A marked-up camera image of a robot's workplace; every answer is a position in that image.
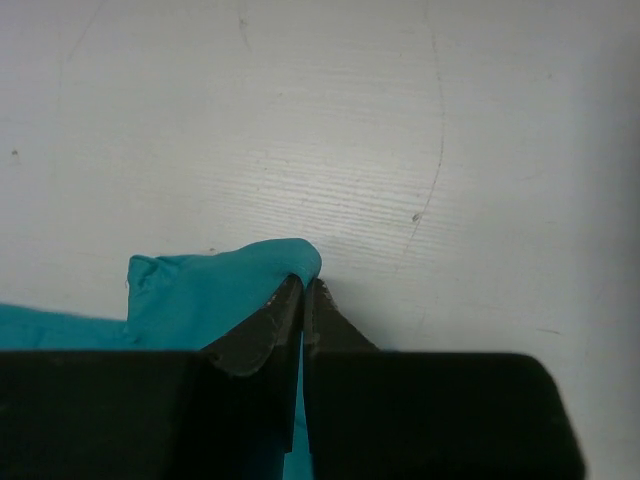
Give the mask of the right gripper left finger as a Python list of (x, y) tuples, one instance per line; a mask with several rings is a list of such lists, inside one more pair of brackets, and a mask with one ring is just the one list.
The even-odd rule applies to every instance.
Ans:
[(5, 479), (278, 479), (291, 450), (304, 288), (200, 351), (1, 356)]

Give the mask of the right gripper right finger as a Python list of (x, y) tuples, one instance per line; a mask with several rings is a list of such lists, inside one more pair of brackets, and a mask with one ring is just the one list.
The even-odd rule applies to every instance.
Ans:
[(582, 479), (556, 383), (518, 353), (369, 341), (321, 280), (304, 312), (304, 405), (318, 479)]

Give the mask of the teal t shirt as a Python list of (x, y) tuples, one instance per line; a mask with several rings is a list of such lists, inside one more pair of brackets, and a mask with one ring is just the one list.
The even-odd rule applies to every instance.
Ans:
[[(125, 320), (90, 318), (12, 304), (1, 307), (1, 356), (31, 351), (200, 351), (263, 307), (289, 277), (305, 293), (321, 269), (302, 239), (267, 240), (214, 255), (130, 259)], [(291, 450), (278, 479), (313, 474), (299, 347)]]

